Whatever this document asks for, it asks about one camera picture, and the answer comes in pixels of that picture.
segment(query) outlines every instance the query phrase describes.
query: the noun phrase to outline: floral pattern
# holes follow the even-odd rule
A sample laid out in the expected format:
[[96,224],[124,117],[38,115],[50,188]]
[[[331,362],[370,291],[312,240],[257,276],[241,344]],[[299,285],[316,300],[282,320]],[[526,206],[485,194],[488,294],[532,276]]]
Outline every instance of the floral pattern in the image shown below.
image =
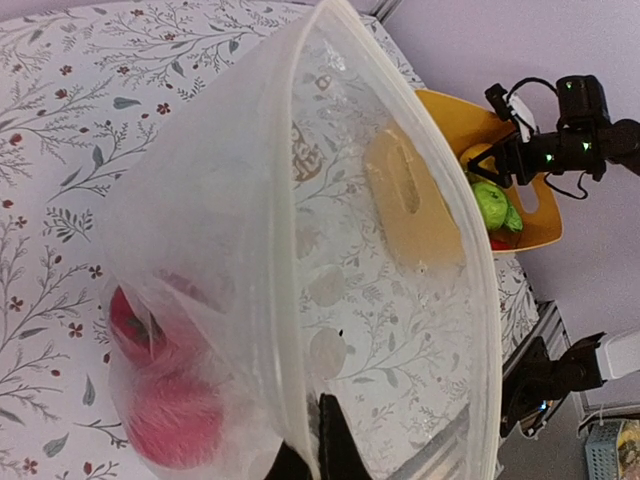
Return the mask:
[[[98,304],[105,276],[94,212],[181,104],[308,8],[248,0],[122,2],[0,24],[6,80],[0,84],[2,478],[154,478],[129,447],[109,398],[110,348]],[[380,24],[363,21],[409,83],[422,87]],[[330,72],[317,72],[308,86],[328,95],[333,81]],[[319,172],[330,171],[325,193],[335,198],[326,201],[358,195],[363,179],[332,164],[344,139],[331,132],[314,138],[304,122],[293,135],[301,185],[311,189],[325,180]],[[365,239],[371,235],[361,233]],[[313,222],[298,234],[302,258],[317,241]],[[364,250],[349,251],[337,268],[307,286],[302,304],[309,312],[335,313],[341,292],[324,288],[323,282],[342,285],[356,299],[351,309],[362,329],[342,327],[347,346],[339,381],[366,389],[383,382],[384,388],[407,392],[404,403],[363,408],[367,418],[357,420],[356,431],[365,435],[387,428],[403,408],[418,412],[435,430],[446,425],[452,405],[465,394],[459,377],[450,374],[464,358],[448,355],[442,337],[414,330],[411,315],[399,315],[398,305],[375,288],[372,281],[378,277],[387,288],[402,288],[389,265],[379,264],[374,278],[352,274],[361,259],[368,259],[370,246],[365,242]],[[496,269],[504,305],[503,349],[509,354],[537,314],[515,258],[499,257]],[[331,323],[327,315],[318,318],[307,330]],[[407,342],[409,336],[417,340]],[[424,362],[423,375],[406,373],[412,362]],[[431,379],[441,407],[416,394]],[[359,393],[353,401],[364,405],[368,398]],[[419,448],[421,430],[411,421],[403,428],[411,448]],[[393,453],[388,442],[382,448]]]

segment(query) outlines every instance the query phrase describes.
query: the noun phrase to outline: red flower print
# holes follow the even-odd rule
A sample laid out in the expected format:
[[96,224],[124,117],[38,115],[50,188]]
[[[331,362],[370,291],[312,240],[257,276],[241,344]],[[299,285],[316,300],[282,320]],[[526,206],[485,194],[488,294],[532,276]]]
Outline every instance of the red flower print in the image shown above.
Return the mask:
[[9,143],[11,144],[12,147],[15,147],[21,141],[22,141],[22,135],[20,135],[19,133],[14,133],[13,135],[11,135],[11,138],[9,139]]
[[38,462],[36,462],[35,460],[30,460],[29,458],[25,458],[22,470],[24,470],[26,473],[30,473],[31,475],[35,475],[36,473],[38,473],[38,470],[36,470],[37,466]]
[[11,297],[11,304],[9,305],[9,310],[14,310],[19,312],[22,306],[24,305],[24,300],[20,300],[15,295]]
[[89,273],[91,274],[91,279],[95,280],[102,276],[102,267],[100,265],[96,265],[95,267],[89,268]]
[[171,113],[171,109],[169,108],[169,104],[168,103],[159,103],[158,104],[158,108],[156,110],[160,115],[164,115],[166,113]]
[[69,332],[69,337],[82,338],[82,330],[84,330],[84,326],[81,323],[76,326],[76,324],[72,322],[69,324],[69,330],[71,330]]

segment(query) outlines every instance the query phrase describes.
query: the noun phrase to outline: plastic bag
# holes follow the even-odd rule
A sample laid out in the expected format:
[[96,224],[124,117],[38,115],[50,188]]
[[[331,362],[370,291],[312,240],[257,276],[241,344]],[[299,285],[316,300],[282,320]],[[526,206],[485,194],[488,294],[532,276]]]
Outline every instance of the plastic bag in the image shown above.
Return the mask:
[[[394,237],[383,233],[370,184],[386,176],[365,172],[379,134],[393,149],[415,145],[422,158],[414,166],[428,164],[433,174],[419,209],[439,225],[428,230],[425,257],[396,251],[402,235],[384,244]],[[321,210],[304,205],[318,198],[327,202]],[[395,365],[378,368],[386,378],[379,391],[398,410],[408,405],[402,411],[417,428],[404,419],[386,431],[376,426],[393,405],[383,415],[365,410],[354,390],[378,389],[372,376],[336,379],[350,352],[336,320],[355,341],[361,317],[385,335],[371,348],[384,347],[398,368],[429,360],[420,349],[433,345],[430,331],[448,336],[457,351],[439,368],[451,383],[433,398],[451,397],[441,416],[450,420],[471,403],[455,430],[467,460],[456,468],[469,479],[493,474],[498,301],[482,219],[446,141],[344,0],[326,0],[265,40],[177,112],[113,187],[98,227],[114,278],[103,302],[117,346],[112,394],[134,448],[161,478],[261,478],[281,439],[319,478],[315,405],[323,392],[357,419],[356,442],[374,478],[414,469],[404,464],[446,423],[433,423],[417,394],[401,390],[406,379]],[[348,242],[356,237],[366,245],[354,254]],[[394,265],[399,258],[428,265]],[[379,267],[389,294],[404,298],[382,301],[387,292],[367,279],[365,265]],[[354,302],[369,302],[371,312],[350,305],[350,288],[361,289]],[[123,300],[135,328],[118,333]],[[394,308],[413,313],[399,318]],[[391,327],[404,329],[406,341]],[[137,331],[142,340],[132,341]],[[419,378],[415,385],[431,388]],[[167,415],[174,407],[182,413]],[[378,444],[364,443],[370,439]]]

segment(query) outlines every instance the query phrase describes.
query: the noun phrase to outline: green vegetable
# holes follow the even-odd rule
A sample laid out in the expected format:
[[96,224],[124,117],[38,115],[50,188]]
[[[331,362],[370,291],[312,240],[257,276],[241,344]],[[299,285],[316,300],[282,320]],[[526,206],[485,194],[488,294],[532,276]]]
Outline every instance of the green vegetable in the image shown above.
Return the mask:
[[487,230],[497,230],[502,226],[509,210],[509,199],[497,186],[478,182],[471,186],[480,207]]
[[520,214],[511,202],[509,202],[507,216],[504,219],[504,226],[512,232],[521,232],[524,227],[522,225],[522,218],[520,218]]

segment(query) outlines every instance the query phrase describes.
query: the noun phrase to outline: floor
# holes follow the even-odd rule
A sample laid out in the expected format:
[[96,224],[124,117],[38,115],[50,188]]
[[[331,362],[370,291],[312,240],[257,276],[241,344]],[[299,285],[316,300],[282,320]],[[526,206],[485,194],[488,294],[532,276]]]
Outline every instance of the floor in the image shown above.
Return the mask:
[[499,480],[586,480],[585,439],[576,438],[579,421],[570,398],[537,441],[513,432],[498,454],[504,465]]

